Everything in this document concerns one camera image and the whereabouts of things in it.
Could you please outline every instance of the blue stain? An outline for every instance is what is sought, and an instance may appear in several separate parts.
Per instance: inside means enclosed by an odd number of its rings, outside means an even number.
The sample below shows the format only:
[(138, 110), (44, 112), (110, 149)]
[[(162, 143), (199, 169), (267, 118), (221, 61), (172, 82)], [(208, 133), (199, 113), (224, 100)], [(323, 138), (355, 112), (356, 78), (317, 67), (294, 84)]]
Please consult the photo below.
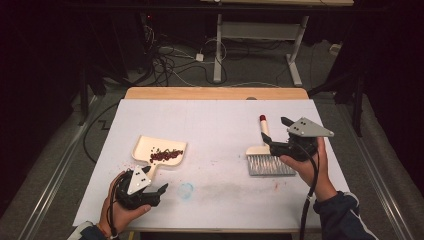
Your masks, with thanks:
[(193, 193), (194, 187), (190, 183), (183, 183), (178, 188), (177, 194), (183, 200), (187, 200), (191, 197)]

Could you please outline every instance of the hand brush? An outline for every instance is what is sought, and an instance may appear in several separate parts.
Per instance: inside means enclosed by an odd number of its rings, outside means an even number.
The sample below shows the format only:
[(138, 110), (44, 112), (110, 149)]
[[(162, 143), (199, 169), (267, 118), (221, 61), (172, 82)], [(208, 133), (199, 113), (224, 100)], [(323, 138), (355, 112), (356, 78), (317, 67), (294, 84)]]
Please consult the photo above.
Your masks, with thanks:
[[(266, 117), (259, 117), (261, 131), (269, 136)], [(272, 156), (269, 146), (249, 147), (246, 151), (250, 176), (294, 176), (296, 171), (281, 162), (279, 157)]]

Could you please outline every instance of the gray floor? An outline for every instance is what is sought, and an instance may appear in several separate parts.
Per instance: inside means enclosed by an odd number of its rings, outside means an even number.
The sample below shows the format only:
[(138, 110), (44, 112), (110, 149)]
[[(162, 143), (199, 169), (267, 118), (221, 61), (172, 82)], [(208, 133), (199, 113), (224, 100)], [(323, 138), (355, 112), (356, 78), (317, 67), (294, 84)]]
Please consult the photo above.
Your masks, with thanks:
[[(291, 45), (283, 42), (271, 50), (272, 42), (246, 49), (234, 50), (228, 46), (224, 67), (227, 81), (221, 86), (233, 87), (294, 87), (282, 53), (289, 53)], [(335, 56), (328, 53), (330, 44), (322, 42), (315, 46), (302, 46), (296, 60), (304, 88), (309, 90), (322, 84), (331, 69)], [(180, 51), (173, 54), (195, 56), (198, 51), (178, 46)], [(190, 59), (172, 57), (183, 64)], [(209, 80), (212, 80), (211, 64), (204, 66)], [(174, 69), (174, 73), (184, 68)], [(131, 72), (136, 78), (137, 72)], [(79, 126), (80, 106), (75, 101), (74, 114), (52, 136), (28, 178), (0, 220), (0, 239), (66, 239), (73, 230), (72, 222), (82, 200), (85, 188), (95, 164), (90, 161), (83, 148), (86, 135), (88, 154), (97, 159), (107, 137), (115, 113), (114, 107), (125, 89), (116, 87), (106, 80), (108, 91), (104, 97), (93, 97), (88, 123)], [(153, 84), (151, 78), (143, 85)], [(169, 78), (169, 86), (215, 86), (205, 80), (203, 68), (191, 68)], [(349, 187), (361, 201), (361, 217), (380, 239), (420, 239), (423, 235), (424, 201), (403, 169), (384, 131), (378, 125), (370, 104), (364, 96), (362, 115), (362, 138), (357, 138), (350, 127), (351, 106), (336, 105), (332, 93), (321, 93), (314, 100), (325, 127), (336, 132), (331, 144), (336, 153)], [(156, 235), (156, 239), (282, 239), (281, 235)], [(320, 239), (320, 234), (310, 233), (306, 239)]]

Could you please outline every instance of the person's left hand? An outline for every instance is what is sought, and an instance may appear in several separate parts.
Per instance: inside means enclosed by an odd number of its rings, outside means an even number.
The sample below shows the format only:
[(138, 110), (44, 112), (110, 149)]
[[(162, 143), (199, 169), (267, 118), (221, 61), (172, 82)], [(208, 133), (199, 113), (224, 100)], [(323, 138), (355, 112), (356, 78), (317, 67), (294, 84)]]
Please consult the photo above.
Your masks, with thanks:
[[(99, 228), (105, 234), (106, 237), (110, 237), (112, 235), (112, 232), (110, 230), (109, 223), (108, 223), (108, 208), (110, 205), (110, 196), (112, 193), (112, 188), (115, 182), (118, 180), (118, 178), (124, 173), (125, 172), (121, 172), (112, 181), (109, 187), (109, 194), (103, 203), (102, 213), (100, 215), (100, 221), (99, 221)], [(127, 225), (131, 221), (147, 213), (150, 209), (151, 209), (150, 205), (143, 205), (137, 209), (128, 210), (123, 208), (118, 202), (114, 202), (113, 203), (113, 223), (115, 225), (117, 233), (121, 233), (122, 231), (124, 231)]]

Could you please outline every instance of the human hand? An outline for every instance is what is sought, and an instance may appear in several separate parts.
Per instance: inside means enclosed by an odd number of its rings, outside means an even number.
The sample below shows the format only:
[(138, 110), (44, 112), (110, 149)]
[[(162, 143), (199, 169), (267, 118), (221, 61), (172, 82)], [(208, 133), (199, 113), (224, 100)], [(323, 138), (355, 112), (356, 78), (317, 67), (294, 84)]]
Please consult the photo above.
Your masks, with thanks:
[[(103, 232), (103, 234), (105, 234), (106, 237), (110, 237), (112, 235), (112, 231), (111, 231), (109, 223), (108, 223), (108, 215), (109, 215), (110, 198), (111, 198), (113, 185), (118, 180), (118, 178), (121, 175), (123, 175), (124, 173), (125, 172), (121, 172), (112, 181), (112, 183), (110, 184), (110, 187), (109, 187), (109, 194), (108, 194), (108, 196), (106, 197), (106, 199), (103, 203), (102, 212), (101, 212), (101, 215), (100, 215), (100, 221), (99, 221), (98, 227)], [(151, 209), (150, 205), (143, 205), (143, 206), (140, 206), (137, 209), (128, 210), (128, 209), (123, 208), (118, 202), (115, 202), (115, 199), (114, 199), (114, 203), (113, 203), (112, 207), (113, 207), (113, 223), (114, 223), (114, 226), (116, 228), (117, 233), (121, 233), (122, 231), (124, 231), (125, 228), (127, 227), (127, 225), (131, 221), (142, 216), (143, 214), (147, 213)]]
[[(333, 184), (328, 177), (328, 158), (327, 152), (325, 151), (325, 142), (323, 137), (317, 138), (318, 151), (313, 156), (313, 160), (318, 168), (318, 181), (315, 187), (315, 195), (319, 202), (325, 201), (337, 194)], [(282, 155), (280, 160), (287, 166), (297, 171), (300, 177), (305, 181), (308, 186), (312, 185), (314, 179), (314, 168), (310, 161), (296, 161), (293, 158)]]

